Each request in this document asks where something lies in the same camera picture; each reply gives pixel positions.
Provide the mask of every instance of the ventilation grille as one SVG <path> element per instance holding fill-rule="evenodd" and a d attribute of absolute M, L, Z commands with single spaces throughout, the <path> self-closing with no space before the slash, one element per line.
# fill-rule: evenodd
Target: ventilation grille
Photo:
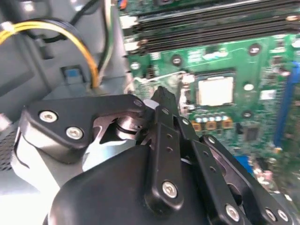
<path fill-rule="evenodd" d="M 15 143 L 16 130 L 12 131 L 0 142 L 0 172 L 11 170 L 11 152 Z"/>

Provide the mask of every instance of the silver screw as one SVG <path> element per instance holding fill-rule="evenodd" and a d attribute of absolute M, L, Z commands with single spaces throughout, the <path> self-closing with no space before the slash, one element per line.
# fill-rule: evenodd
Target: silver screw
<path fill-rule="evenodd" d="M 79 140 L 83 137 L 83 131 L 78 127 L 69 127 L 66 130 L 66 134 L 69 138 Z"/>
<path fill-rule="evenodd" d="M 42 111 L 39 118 L 46 123 L 53 123 L 58 119 L 57 115 L 51 111 Z"/>
<path fill-rule="evenodd" d="M 268 216 L 270 217 L 271 220 L 276 221 L 276 217 L 275 217 L 274 213 L 272 213 L 271 210 L 266 209 L 266 213 L 268 214 Z"/>
<path fill-rule="evenodd" d="M 177 189 L 174 184 L 169 181 L 165 181 L 163 183 L 163 192 L 169 198 L 176 198 L 177 197 Z"/>
<path fill-rule="evenodd" d="M 235 222 L 238 222 L 240 220 L 239 213 L 232 205 L 226 205 L 226 213 L 229 215 L 231 219 L 233 219 Z"/>
<path fill-rule="evenodd" d="M 279 216 L 286 222 L 289 221 L 289 218 L 287 217 L 287 215 L 282 211 L 282 210 L 278 210 L 278 214 Z"/>
<path fill-rule="evenodd" d="M 275 164 L 277 160 L 275 158 L 269 158 L 269 163 Z"/>
<path fill-rule="evenodd" d="M 215 140 L 214 140 L 212 137 L 208 137 L 208 140 L 209 140 L 211 143 L 213 143 L 213 144 L 216 143 Z"/>
<path fill-rule="evenodd" d="M 134 100 L 134 104 L 136 104 L 138 107 L 141 107 L 143 105 L 139 100 Z"/>
<path fill-rule="evenodd" d="M 184 124 L 186 124 L 186 125 L 188 125 L 188 124 L 189 124 L 188 120 L 187 120 L 187 119 L 185 119 L 185 118 L 183 118 L 183 119 L 182 119 L 182 122 L 183 122 Z"/>
<path fill-rule="evenodd" d="M 169 111 L 168 111 L 166 108 L 163 108 L 162 111 L 163 111 L 165 114 L 169 115 Z"/>

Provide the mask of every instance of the yellow wire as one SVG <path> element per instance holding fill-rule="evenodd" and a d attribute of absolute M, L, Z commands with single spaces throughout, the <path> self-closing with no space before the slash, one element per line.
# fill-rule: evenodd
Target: yellow wire
<path fill-rule="evenodd" d="M 68 32 L 67 30 L 61 28 L 60 26 L 57 26 L 52 23 L 48 22 L 39 22 L 39 21 L 28 21 L 28 22 L 20 22 L 16 24 L 12 24 L 13 30 L 4 30 L 0 32 L 0 45 L 10 36 L 24 31 L 24 30 L 30 30 L 30 29 L 44 29 L 44 30 L 53 30 L 60 34 L 65 35 L 67 38 L 69 38 L 81 51 L 81 53 L 84 55 L 91 72 L 91 87 L 96 88 L 98 87 L 98 69 L 97 64 L 94 61 L 91 53 L 89 50 L 84 46 L 84 44 L 78 40 L 72 33 Z"/>

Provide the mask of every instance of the blue pcie slot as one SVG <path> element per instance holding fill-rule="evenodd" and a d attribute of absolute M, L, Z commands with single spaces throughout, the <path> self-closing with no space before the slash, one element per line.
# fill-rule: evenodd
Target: blue pcie slot
<path fill-rule="evenodd" d="M 274 145 L 281 147 L 281 141 L 284 133 L 286 117 L 289 112 L 289 106 L 291 105 L 293 98 L 293 91 L 296 83 L 299 83 L 300 78 L 300 63 L 293 62 L 294 67 L 291 74 L 287 78 L 285 93 L 282 99 L 282 103 L 279 109 L 276 131 L 274 134 Z"/>

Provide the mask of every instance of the ram slot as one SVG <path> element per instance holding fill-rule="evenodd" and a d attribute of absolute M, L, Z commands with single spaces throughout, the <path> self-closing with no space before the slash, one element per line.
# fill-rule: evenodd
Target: ram slot
<path fill-rule="evenodd" d="M 285 16 L 281 16 L 278 18 L 268 18 L 268 19 L 249 21 L 249 22 L 238 22 L 238 23 L 218 25 L 218 26 L 213 26 L 213 27 L 203 28 L 203 29 L 165 33 L 162 35 L 155 35 L 150 37 L 142 36 L 141 39 L 147 40 L 147 43 L 151 45 L 157 43 L 177 41 L 182 38 L 183 39 L 198 38 L 200 35 L 205 36 L 205 34 L 209 34 L 209 36 L 214 36 L 214 35 L 223 34 L 224 32 L 226 33 L 240 32 L 241 28 L 244 31 L 256 30 L 259 28 L 276 27 L 279 25 L 285 25 L 286 24 L 285 18 L 286 18 Z"/>
<path fill-rule="evenodd" d="M 168 43 L 155 43 L 145 44 L 143 49 L 146 49 L 147 52 L 160 52 L 172 49 L 181 49 L 186 47 L 193 47 L 193 46 L 202 46 L 202 45 L 211 45 L 217 44 L 222 42 L 230 42 L 230 41 L 238 41 L 244 39 L 251 39 L 251 38 L 260 38 L 278 34 L 286 34 L 286 33 L 298 33 L 299 32 L 299 24 L 286 24 L 280 25 L 275 27 L 268 27 L 268 28 L 260 28 L 256 30 L 247 30 L 240 29 L 239 32 L 230 33 L 226 30 L 223 31 L 222 34 L 217 35 L 216 33 L 201 33 L 198 38 L 193 39 L 184 39 L 178 40 Z"/>
<path fill-rule="evenodd" d="M 160 29 L 172 26 L 180 26 L 184 24 L 195 24 L 203 23 L 204 21 L 216 20 L 226 18 L 228 16 L 239 16 L 254 14 L 259 12 L 270 12 L 270 11 L 283 11 L 286 8 L 299 7 L 300 0 L 274 0 L 268 2 L 258 2 L 251 5 L 241 5 L 235 6 L 232 8 L 212 10 L 207 12 L 194 13 L 190 15 L 177 16 L 174 18 L 166 18 L 150 22 L 141 22 L 139 25 L 136 25 L 134 29 L 136 31 L 147 31 L 153 29 Z"/>

